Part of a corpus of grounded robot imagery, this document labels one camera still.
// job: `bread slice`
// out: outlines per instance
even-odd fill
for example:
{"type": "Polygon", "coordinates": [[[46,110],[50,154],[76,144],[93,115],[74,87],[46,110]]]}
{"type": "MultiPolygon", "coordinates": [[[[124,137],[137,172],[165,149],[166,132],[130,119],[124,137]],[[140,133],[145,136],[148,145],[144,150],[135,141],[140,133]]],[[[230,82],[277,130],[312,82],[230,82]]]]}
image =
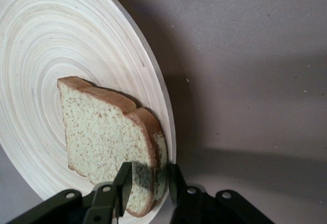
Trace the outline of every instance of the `bread slice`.
{"type": "Polygon", "coordinates": [[[124,95],[94,87],[78,77],[60,78],[68,167],[93,184],[113,181],[132,162],[127,211],[146,215],[166,188],[167,148],[156,118],[124,95]]]}

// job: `brown crust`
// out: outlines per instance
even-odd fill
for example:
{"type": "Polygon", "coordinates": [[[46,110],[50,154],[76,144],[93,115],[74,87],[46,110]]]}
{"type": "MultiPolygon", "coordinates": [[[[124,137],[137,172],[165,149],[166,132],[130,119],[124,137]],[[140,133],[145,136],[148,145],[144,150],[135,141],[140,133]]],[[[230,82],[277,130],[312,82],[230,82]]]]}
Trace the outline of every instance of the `brown crust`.
{"type": "MultiPolygon", "coordinates": [[[[160,160],[161,154],[159,150],[159,146],[155,141],[154,135],[164,134],[161,125],[157,121],[157,119],[146,109],[144,108],[136,108],[136,104],[129,98],[124,95],[118,94],[113,91],[109,91],[106,89],[94,87],[89,82],[76,77],[70,76],[65,78],[58,79],[58,87],[59,83],[64,83],[65,85],[79,90],[80,92],[91,94],[92,96],[102,99],[103,101],[110,103],[114,106],[117,106],[121,109],[123,114],[126,114],[128,118],[130,118],[136,125],[138,125],[145,138],[146,145],[148,148],[148,154],[150,158],[150,162],[152,165],[152,175],[153,182],[151,183],[151,197],[150,201],[148,201],[146,208],[141,212],[137,213],[132,211],[131,209],[126,209],[131,215],[135,217],[142,217],[149,213],[149,211],[158,203],[158,201],[154,200],[154,181],[156,180],[159,172],[160,172],[160,160]]],[[[69,165],[69,168],[75,170],[72,165],[69,165]]]]}

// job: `plate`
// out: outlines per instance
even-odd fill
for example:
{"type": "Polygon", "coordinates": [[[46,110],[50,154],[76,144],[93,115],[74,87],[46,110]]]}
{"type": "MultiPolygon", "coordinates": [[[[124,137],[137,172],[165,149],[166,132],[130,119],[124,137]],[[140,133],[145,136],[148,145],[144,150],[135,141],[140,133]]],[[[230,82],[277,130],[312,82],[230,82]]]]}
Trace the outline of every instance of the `plate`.
{"type": "MultiPolygon", "coordinates": [[[[0,0],[0,143],[42,199],[68,188],[86,195],[94,187],[67,167],[56,86],[66,76],[119,90],[150,108],[175,162],[164,79],[144,36],[117,0],[0,0]]],[[[143,218],[125,214],[121,223],[149,223],[163,202],[143,218]]]]}

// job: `bread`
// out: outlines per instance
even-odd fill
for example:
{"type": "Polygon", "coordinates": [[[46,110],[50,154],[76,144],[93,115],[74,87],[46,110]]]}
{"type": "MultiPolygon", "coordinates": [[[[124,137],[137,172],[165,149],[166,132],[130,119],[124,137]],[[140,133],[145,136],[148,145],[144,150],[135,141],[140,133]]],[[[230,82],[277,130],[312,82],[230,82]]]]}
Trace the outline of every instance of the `bread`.
{"type": "Polygon", "coordinates": [[[136,217],[146,215],[166,188],[167,148],[159,122],[124,95],[78,77],[60,78],[57,85],[68,167],[97,184],[113,181],[121,164],[132,162],[126,210],[136,217]]]}

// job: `metal screw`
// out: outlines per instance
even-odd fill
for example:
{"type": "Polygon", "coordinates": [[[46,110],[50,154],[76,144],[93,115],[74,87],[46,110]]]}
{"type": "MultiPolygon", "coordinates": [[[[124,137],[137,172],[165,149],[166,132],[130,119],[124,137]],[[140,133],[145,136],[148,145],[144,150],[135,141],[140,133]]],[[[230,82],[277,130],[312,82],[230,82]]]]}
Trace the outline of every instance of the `metal screw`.
{"type": "Polygon", "coordinates": [[[189,194],[194,194],[194,193],[196,193],[196,189],[194,187],[189,187],[188,188],[188,193],[189,194]]]}
{"type": "Polygon", "coordinates": [[[74,196],[75,196],[75,194],[73,192],[70,192],[70,193],[67,193],[65,197],[66,198],[72,198],[74,196]]]}
{"type": "Polygon", "coordinates": [[[103,191],[103,192],[109,192],[110,190],[111,190],[110,187],[104,187],[104,188],[102,188],[102,191],[103,191]]]}
{"type": "Polygon", "coordinates": [[[229,192],[223,192],[221,195],[223,196],[223,198],[231,198],[231,194],[229,192]]]}

